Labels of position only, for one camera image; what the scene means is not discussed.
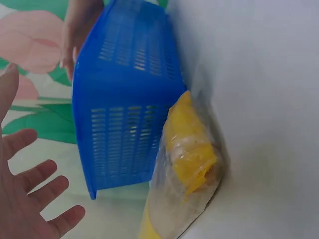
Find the hand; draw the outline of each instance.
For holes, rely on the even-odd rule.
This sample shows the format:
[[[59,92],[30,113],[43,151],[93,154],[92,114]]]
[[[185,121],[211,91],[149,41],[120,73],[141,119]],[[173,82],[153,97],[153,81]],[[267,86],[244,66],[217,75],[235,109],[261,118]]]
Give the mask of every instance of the hand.
[[[72,81],[76,57],[103,8],[103,0],[69,1],[62,31],[60,67],[66,68],[70,81]]]
[[[0,77],[0,122],[14,100],[18,85],[17,66],[10,64]],[[41,216],[40,212],[69,186],[68,180],[59,176],[30,192],[57,170],[55,162],[48,160],[17,175],[11,173],[8,160],[36,139],[32,129],[0,138],[0,239],[59,239],[84,217],[81,206],[50,221]]]

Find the plastic bag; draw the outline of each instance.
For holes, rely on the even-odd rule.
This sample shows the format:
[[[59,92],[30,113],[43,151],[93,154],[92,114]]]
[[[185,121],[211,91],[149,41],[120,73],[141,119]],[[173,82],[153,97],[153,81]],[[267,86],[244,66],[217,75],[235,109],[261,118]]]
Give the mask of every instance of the plastic bag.
[[[223,162],[185,92],[169,110],[139,239],[175,239],[205,210]]]

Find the wall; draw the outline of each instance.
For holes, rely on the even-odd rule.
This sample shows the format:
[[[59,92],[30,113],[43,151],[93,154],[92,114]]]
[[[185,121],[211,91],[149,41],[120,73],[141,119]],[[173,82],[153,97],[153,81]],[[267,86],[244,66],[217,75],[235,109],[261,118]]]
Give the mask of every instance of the wall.
[[[231,160],[184,238],[318,238],[319,1],[171,0],[169,12]]]

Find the plastic basket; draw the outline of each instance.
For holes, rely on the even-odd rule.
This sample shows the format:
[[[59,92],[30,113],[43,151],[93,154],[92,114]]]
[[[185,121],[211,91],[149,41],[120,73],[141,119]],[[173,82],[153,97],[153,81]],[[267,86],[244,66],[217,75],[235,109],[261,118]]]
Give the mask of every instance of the plastic basket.
[[[97,190],[151,179],[168,110],[185,90],[164,9],[110,1],[73,79],[77,143],[92,199]]]

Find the painted flower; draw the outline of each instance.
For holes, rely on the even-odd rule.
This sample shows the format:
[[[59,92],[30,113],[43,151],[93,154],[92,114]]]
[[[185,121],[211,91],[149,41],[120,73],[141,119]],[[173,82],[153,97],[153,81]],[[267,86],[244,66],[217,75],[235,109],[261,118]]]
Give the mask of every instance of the painted flower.
[[[15,100],[36,100],[38,99],[39,92],[36,89],[32,80],[30,80],[27,76],[21,75],[19,76],[19,88],[16,93]]]
[[[44,74],[60,60],[63,21],[47,11],[19,11],[0,19],[0,57]]]

